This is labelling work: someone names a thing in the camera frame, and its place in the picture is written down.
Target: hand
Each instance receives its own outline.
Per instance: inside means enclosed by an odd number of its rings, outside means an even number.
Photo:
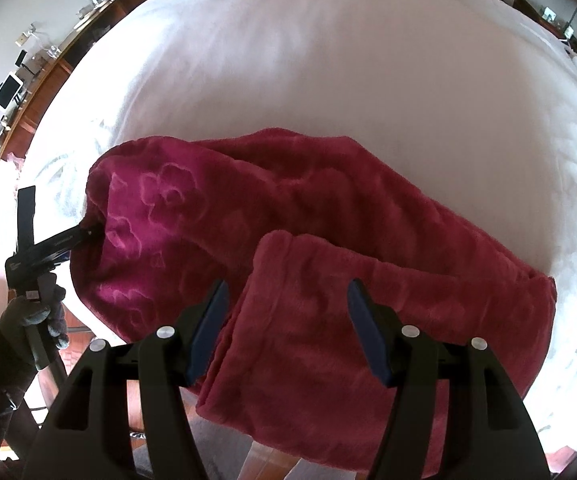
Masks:
[[[59,349],[68,346],[66,321],[62,301],[66,291],[56,284],[57,277],[50,274],[52,280],[52,295],[39,301],[29,301],[25,296],[11,300],[0,317],[0,330],[15,353],[29,364],[34,364],[33,354],[28,345],[24,327],[36,325],[42,321],[48,322],[48,333]]]

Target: folded blanket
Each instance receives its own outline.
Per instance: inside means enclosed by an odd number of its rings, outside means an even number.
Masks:
[[[87,195],[83,224],[106,237],[73,251],[83,302],[137,340],[227,280],[198,413],[286,453],[366,471],[377,452],[394,392],[353,332],[353,278],[438,340],[484,337],[522,395],[545,358],[553,280],[350,139],[139,139],[102,156]],[[426,472],[441,456],[442,388],[437,405]]]

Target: white bed sheet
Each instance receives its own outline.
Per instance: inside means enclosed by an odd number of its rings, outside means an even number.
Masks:
[[[267,126],[356,139],[556,278],[525,403],[546,452],[577,449],[577,70],[559,42],[498,0],[149,0],[38,127],[22,174],[38,186],[36,237],[81,218],[111,146]],[[67,303],[111,337],[72,290]]]

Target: silver screw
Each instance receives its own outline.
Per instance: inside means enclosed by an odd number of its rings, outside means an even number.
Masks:
[[[172,326],[168,325],[161,326],[157,329],[157,332],[155,332],[155,334],[160,339],[168,339],[169,337],[173,337],[173,335],[175,334],[175,329]]]
[[[89,348],[92,352],[99,352],[100,350],[104,349],[106,346],[106,341],[104,339],[93,339],[91,344],[89,344]]]
[[[418,337],[420,335],[420,329],[415,325],[404,325],[402,327],[402,335],[406,337]]]
[[[471,340],[471,346],[476,350],[486,350],[488,343],[481,337],[473,337]]]

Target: person's arm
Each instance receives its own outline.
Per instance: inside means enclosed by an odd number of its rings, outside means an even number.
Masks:
[[[24,297],[14,298],[0,317],[0,445],[12,412],[22,402],[37,373],[25,327],[48,320],[48,331],[56,346],[68,346],[61,304],[65,293],[54,282],[53,296],[45,304]]]

